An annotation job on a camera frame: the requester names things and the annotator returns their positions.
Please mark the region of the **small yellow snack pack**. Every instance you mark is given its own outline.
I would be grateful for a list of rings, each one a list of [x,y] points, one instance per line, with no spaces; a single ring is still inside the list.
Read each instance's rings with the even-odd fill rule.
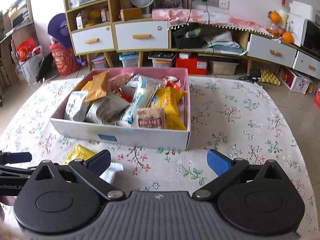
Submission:
[[[93,152],[92,150],[89,150],[84,146],[77,144],[63,150],[61,163],[62,165],[67,165],[75,159],[87,160],[94,155],[96,155],[96,152]]]

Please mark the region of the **white grey snack bag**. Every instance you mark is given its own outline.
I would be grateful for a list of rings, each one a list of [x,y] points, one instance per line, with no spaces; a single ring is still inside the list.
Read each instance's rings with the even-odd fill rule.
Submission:
[[[104,98],[95,100],[89,108],[85,122],[106,125],[118,117],[130,103],[120,96],[108,93]]]

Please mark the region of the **brown cake pack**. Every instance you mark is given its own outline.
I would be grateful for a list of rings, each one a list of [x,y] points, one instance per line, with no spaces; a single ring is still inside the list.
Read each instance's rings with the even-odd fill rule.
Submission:
[[[136,114],[136,124],[139,128],[166,129],[165,111],[163,107],[140,108]]]

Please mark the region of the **golden brown bar pack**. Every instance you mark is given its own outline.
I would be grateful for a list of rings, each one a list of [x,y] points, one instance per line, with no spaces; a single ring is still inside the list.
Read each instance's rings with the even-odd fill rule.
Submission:
[[[107,96],[107,80],[109,71],[94,75],[85,102],[95,101]]]

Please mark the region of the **yellow ribbed snack bag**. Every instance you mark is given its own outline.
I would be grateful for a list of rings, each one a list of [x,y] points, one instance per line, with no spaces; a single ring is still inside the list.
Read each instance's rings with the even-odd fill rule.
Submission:
[[[90,81],[81,80],[81,81],[74,87],[73,91],[89,90],[91,84],[92,84],[92,80],[90,80]]]

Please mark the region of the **pink snack pack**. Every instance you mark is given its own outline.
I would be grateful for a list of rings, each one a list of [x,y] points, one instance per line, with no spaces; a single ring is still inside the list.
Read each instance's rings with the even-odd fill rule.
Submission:
[[[121,73],[114,77],[108,78],[107,91],[113,92],[117,90],[121,85],[127,84],[133,78],[133,73]]]

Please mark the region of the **large yellow snack bag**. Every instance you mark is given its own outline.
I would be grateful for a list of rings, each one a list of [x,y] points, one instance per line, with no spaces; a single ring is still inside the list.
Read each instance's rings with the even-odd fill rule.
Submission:
[[[150,108],[162,107],[165,111],[167,129],[185,131],[186,127],[180,120],[177,104],[187,94],[186,91],[172,87],[159,88],[154,94]]]

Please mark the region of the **blue white long pack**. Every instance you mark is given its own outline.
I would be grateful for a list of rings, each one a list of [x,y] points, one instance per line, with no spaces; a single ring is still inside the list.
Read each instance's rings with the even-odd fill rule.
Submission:
[[[154,79],[144,75],[135,75],[127,85],[135,89],[131,104],[121,117],[117,124],[124,127],[132,127],[135,124],[137,111],[141,108],[147,108],[156,93],[161,88],[163,82],[160,79]]]

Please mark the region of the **red candy pack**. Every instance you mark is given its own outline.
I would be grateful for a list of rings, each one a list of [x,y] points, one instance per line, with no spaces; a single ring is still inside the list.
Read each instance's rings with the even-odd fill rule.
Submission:
[[[164,76],[162,77],[164,87],[172,87],[174,89],[181,90],[181,80],[175,76]]]

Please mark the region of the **orange cracker snack pack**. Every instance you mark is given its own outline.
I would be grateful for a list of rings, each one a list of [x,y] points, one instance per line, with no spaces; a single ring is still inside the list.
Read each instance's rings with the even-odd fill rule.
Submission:
[[[123,170],[124,167],[121,163],[111,162],[110,166],[99,176],[99,178],[112,185],[116,174]]]

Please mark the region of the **white black snack pack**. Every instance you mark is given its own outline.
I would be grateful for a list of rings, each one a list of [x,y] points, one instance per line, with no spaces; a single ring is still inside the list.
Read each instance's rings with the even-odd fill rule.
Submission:
[[[89,109],[89,102],[85,102],[88,91],[71,92],[65,108],[65,120],[83,122]]]

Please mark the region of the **floral tablecloth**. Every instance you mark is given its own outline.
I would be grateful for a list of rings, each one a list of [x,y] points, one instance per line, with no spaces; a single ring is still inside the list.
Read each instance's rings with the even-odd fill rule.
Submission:
[[[76,145],[93,152],[107,149],[112,161],[123,165],[114,185],[125,192],[195,191],[216,176],[207,165],[209,149],[252,164],[274,159],[304,200],[299,233],[318,231],[316,199],[303,155],[281,111],[263,87],[212,77],[190,78],[191,133],[188,148],[182,151],[60,135],[50,117],[78,83],[78,79],[64,79],[43,84],[1,134],[1,149],[31,153],[32,165],[44,159],[63,163]]]

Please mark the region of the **red gift bag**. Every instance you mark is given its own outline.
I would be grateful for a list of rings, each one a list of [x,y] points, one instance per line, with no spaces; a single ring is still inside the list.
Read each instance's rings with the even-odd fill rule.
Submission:
[[[80,69],[72,48],[65,48],[57,42],[49,46],[60,76],[67,76]]]

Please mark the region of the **purple plush toy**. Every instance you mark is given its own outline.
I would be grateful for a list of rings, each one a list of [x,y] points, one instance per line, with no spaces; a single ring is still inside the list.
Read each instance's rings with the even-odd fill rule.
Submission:
[[[65,13],[57,14],[50,20],[48,24],[47,32],[51,38],[51,44],[55,44],[59,42],[65,48],[73,49]],[[76,57],[76,60],[78,64],[80,64],[80,68],[82,65],[86,63],[85,61],[82,61],[82,59],[78,57]]]

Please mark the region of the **cardboard box on cabinet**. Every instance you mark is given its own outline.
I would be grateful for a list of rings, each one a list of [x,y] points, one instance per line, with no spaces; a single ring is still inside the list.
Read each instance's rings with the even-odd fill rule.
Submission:
[[[121,21],[137,20],[142,18],[142,11],[140,8],[121,9],[119,18]]]

